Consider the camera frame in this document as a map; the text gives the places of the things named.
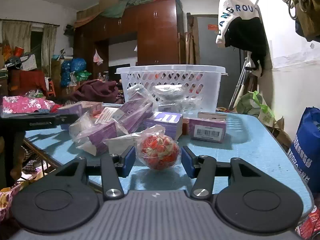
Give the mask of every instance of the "pink floral fabric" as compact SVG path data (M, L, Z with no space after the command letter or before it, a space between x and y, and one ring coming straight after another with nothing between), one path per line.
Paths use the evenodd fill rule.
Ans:
M3 97L2 111L6 114L33 113L34 111L50 111L55 103L43 98L27 98L22 96Z

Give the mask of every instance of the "blue gripper pad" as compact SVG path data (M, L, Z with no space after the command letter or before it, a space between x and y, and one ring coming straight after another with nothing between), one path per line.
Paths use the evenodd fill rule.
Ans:
M136 150L133 146L124 159L124 166L122 168L122 174L123 174L124 178L129 176L129 173L130 173L135 161L136 161Z
M185 151L184 148L181 148L181 163L187 173L187 175L189 176L189 178L191 179L195 179L196 178L196 169L193 166L193 161L191 156Z

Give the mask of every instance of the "curtain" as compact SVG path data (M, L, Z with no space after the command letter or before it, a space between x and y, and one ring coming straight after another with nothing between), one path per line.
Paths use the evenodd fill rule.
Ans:
M17 47L30 52L31 23L19 21L2 22L2 41L8 41L12 50Z
M41 66L46 77L51 77L51 58L56 44L57 26L45 24L43 28Z

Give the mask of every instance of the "barcode label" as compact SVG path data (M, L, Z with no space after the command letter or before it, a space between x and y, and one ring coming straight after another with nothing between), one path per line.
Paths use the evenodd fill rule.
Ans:
M205 135L209 137L219 137L220 132L197 129L197 135Z
M212 141L221 141L222 128L195 125L194 137L211 139Z

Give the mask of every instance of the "black cloth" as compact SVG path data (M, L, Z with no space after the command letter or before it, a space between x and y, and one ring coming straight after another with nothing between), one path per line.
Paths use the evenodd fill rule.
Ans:
M251 59L255 68L264 69L264 58L267 55L267 40L264 34L262 23L258 17L250 20L243 20L241 17L234 19L225 34L225 46L233 46L242 50L251 51Z

